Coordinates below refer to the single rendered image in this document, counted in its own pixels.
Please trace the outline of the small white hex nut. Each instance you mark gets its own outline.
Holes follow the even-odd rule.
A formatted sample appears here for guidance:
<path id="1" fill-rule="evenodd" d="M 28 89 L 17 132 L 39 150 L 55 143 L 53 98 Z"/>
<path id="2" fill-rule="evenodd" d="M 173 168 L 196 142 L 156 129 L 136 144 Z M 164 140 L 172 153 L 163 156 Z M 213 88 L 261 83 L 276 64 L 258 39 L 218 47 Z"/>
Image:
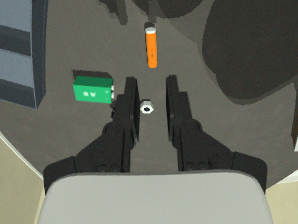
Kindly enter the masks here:
<path id="1" fill-rule="evenodd" d="M 151 113 L 153 111 L 153 104 L 151 103 L 151 101 L 144 101 L 140 105 L 140 109 L 143 113 Z"/>

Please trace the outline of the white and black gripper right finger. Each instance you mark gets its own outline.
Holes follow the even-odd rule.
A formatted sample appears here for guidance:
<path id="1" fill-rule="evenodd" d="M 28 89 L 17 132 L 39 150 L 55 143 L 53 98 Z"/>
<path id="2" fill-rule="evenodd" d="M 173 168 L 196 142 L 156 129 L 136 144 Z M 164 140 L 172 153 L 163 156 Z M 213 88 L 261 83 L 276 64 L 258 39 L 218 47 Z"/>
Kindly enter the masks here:
<path id="1" fill-rule="evenodd" d="M 176 75 L 166 77 L 166 112 L 169 142 L 177 149 L 178 171 L 238 170 L 255 177 L 266 193 L 266 163 L 253 156 L 232 152 L 205 133 L 201 123 L 192 118 L 187 92 L 179 94 Z"/>

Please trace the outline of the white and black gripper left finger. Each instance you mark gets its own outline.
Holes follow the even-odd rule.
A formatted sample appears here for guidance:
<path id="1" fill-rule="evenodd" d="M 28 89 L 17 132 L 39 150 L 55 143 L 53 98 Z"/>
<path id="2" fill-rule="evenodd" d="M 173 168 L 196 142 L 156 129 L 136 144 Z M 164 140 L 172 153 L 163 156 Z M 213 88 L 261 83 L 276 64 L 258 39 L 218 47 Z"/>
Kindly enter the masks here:
<path id="1" fill-rule="evenodd" d="M 46 166 L 43 171 L 45 195 L 56 179 L 67 174 L 130 173 L 130 151 L 139 142 L 139 124 L 140 99 L 137 79 L 126 77 L 124 96 L 117 95 L 113 121 L 104 126 L 102 135 L 82 149 L 77 156 Z"/>

